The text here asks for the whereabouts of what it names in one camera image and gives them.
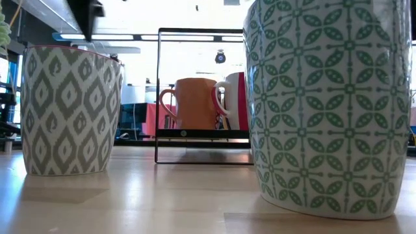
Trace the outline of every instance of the white container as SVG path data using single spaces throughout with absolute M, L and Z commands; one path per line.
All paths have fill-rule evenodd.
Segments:
M 390 216 L 409 133 L 409 1 L 257 0 L 244 37 L 264 199 L 330 218 Z
M 118 123 L 121 65 L 70 47 L 26 50 L 21 137 L 26 170 L 39 176 L 106 169 Z

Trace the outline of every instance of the green patterned cup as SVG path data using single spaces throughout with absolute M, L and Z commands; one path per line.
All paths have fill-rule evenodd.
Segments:
M 261 194 L 372 220 L 396 206 L 409 129 L 408 0 L 257 0 L 244 24 Z

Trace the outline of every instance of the cup rim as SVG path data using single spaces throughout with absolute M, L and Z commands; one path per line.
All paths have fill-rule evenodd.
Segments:
M 115 61 L 114 59 L 111 59 L 111 58 L 109 58 L 107 56 L 104 56 L 104 55 L 100 55 L 99 53 L 95 53 L 95 52 L 92 52 L 92 51 L 86 51 L 86 50 L 83 50 L 83 49 L 78 49 L 78 48 L 75 48 L 75 47 L 70 47 L 70 46 L 65 46 L 65 45 L 60 45 L 60 46 L 59 45 L 34 45 L 34 46 L 31 46 L 31 47 L 28 47 L 27 49 L 32 49 L 32 48 L 36 48 L 36 47 L 56 47 L 56 48 L 64 48 L 64 49 L 73 49 L 73 50 L 76 50 L 76 51 L 82 51 L 82 52 L 98 55 L 98 56 L 103 57 L 104 59 L 109 59 L 111 61 Z

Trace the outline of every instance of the gray ikat pattern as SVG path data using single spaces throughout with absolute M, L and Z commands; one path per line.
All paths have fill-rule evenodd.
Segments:
M 123 75 L 117 62 L 67 47 L 25 52 L 21 91 L 23 156 L 29 174 L 106 169 Z

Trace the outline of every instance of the black metal frame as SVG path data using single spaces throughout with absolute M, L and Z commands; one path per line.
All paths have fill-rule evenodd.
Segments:
M 160 28 L 157 40 L 157 73 L 156 73 L 156 123 L 159 123 L 159 93 L 160 93 L 160 59 L 161 59 L 161 38 L 162 33 L 198 33 L 198 34 L 242 34 L 242 29 L 181 29 L 181 28 Z M 207 42 L 223 42 L 221 36 L 214 36 L 214 40 Z M 188 130 L 188 129 L 159 129 L 156 124 L 155 130 L 155 163 L 157 164 L 232 164 L 232 165 L 252 165 L 250 162 L 159 162 L 158 148 L 166 147 L 185 147 L 185 148 L 239 148 L 250 149 L 250 143 L 232 142 L 178 142 L 178 141 L 159 141 L 160 138 L 182 138 L 182 139 L 249 139 L 248 131 L 216 131 L 216 130 Z

